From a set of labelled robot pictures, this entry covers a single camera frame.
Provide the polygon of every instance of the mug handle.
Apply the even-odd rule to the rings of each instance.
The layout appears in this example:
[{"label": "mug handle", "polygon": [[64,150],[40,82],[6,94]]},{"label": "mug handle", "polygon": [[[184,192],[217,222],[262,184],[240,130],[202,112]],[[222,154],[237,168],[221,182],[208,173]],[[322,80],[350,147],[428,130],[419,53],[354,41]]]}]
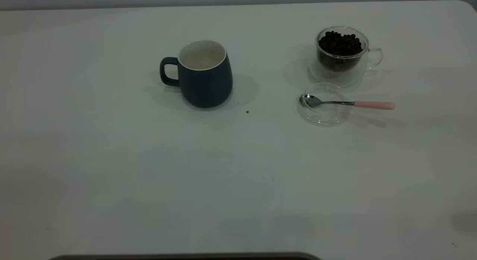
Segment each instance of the mug handle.
[{"label": "mug handle", "polygon": [[159,68],[159,73],[161,75],[161,80],[164,84],[166,85],[172,85],[174,87],[178,87],[179,86],[179,80],[177,79],[172,79],[172,78],[168,78],[167,75],[165,75],[165,70],[164,70],[164,66],[166,64],[173,64],[173,65],[177,65],[179,63],[179,61],[177,60],[177,58],[173,58],[173,57],[165,57],[162,59],[161,61],[161,66]]},{"label": "mug handle", "polygon": [[370,48],[369,54],[368,64],[366,65],[368,70],[378,66],[383,60],[383,51],[380,48]]}]

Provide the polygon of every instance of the glass cup handle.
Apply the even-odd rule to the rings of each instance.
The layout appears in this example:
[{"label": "glass cup handle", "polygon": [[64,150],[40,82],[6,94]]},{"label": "glass cup handle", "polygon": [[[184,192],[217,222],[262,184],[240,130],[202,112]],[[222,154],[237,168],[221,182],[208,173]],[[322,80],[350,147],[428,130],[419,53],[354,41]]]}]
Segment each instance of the glass cup handle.
[{"label": "glass cup handle", "polygon": [[368,64],[366,65],[367,69],[372,69],[383,60],[383,51],[380,48],[370,48],[368,56]]}]

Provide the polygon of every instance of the mug rim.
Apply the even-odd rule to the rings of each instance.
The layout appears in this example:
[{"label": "mug rim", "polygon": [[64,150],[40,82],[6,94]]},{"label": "mug rim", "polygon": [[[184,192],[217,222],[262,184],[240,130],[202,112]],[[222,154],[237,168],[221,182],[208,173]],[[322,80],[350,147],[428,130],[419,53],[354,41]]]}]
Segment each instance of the mug rim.
[{"label": "mug rim", "polygon": [[[193,68],[189,68],[189,67],[185,66],[184,63],[182,63],[182,62],[180,61],[180,56],[179,56],[180,53],[184,50],[184,48],[186,48],[186,47],[189,46],[190,44],[195,44],[195,43],[198,43],[198,42],[213,42],[213,43],[215,43],[215,44],[218,44],[218,45],[224,50],[224,57],[222,58],[222,60],[221,60],[219,63],[217,63],[217,65],[215,65],[215,66],[213,66],[213,67],[210,67],[210,68],[207,68],[207,69],[193,69]],[[179,61],[179,63],[181,64],[181,66],[183,66],[184,68],[187,68],[187,69],[189,69],[189,70],[191,70],[191,71],[208,71],[208,70],[211,70],[211,69],[216,68],[217,66],[221,65],[221,64],[225,61],[225,58],[227,58],[227,49],[225,49],[225,47],[224,47],[221,43],[219,43],[219,42],[217,42],[217,41],[214,41],[214,40],[209,40],[209,39],[200,39],[200,40],[197,40],[197,41],[194,41],[194,42],[187,43],[187,44],[186,44],[185,46],[183,46],[183,47],[179,50],[179,52],[177,53],[177,61]]]},{"label": "mug rim", "polygon": [[[356,32],[359,32],[363,37],[364,37],[364,40],[366,41],[366,46],[365,48],[363,48],[363,50],[358,53],[358,54],[354,54],[354,55],[350,55],[350,56],[339,56],[339,55],[335,55],[335,54],[331,54],[331,53],[328,53],[327,51],[324,51],[320,45],[318,44],[318,36],[320,36],[320,34],[322,34],[323,32],[329,30],[329,29],[334,29],[334,28],[346,28],[346,29],[352,29]],[[315,45],[316,47],[318,48],[318,50],[320,50],[322,53],[324,53],[325,55],[327,56],[330,56],[330,57],[333,57],[333,58],[339,58],[339,59],[353,59],[353,58],[358,58],[360,56],[362,56],[366,51],[368,51],[369,49],[369,40],[368,40],[368,37],[366,37],[366,35],[364,35],[362,32],[358,31],[357,29],[355,28],[352,28],[352,27],[348,27],[348,26],[331,26],[331,27],[327,27],[325,29],[322,29],[319,33],[317,33],[317,35],[315,36]]]}]

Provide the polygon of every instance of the pink spoon handle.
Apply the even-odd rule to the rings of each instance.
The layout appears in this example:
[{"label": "pink spoon handle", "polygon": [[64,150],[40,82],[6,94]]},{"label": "pink spoon handle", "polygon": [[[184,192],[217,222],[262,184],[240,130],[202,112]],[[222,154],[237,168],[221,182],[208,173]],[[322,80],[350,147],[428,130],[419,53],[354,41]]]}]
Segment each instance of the pink spoon handle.
[{"label": "pink spoon handle", "polygon": [[394,109],[394,103],[385,101],[355,101],[354,106],[373,109]]}]

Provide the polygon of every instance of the coffee beans in glass cup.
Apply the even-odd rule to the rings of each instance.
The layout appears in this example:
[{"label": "coffee beans in glass cup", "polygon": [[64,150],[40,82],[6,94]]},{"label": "coffee beans in glass cup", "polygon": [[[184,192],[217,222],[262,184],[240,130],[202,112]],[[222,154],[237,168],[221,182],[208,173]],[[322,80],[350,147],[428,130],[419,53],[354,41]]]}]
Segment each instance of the coffee beans in glass cup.
[{"label": "coffee beans in glass cup", "polygon": [[380,48],[370,49],[368,38],[351,27],[329,27],[315,37],[316,60],[310,61],[310,71],[320,82],[341,88],[355,83],[364,71],[383,59]]}]

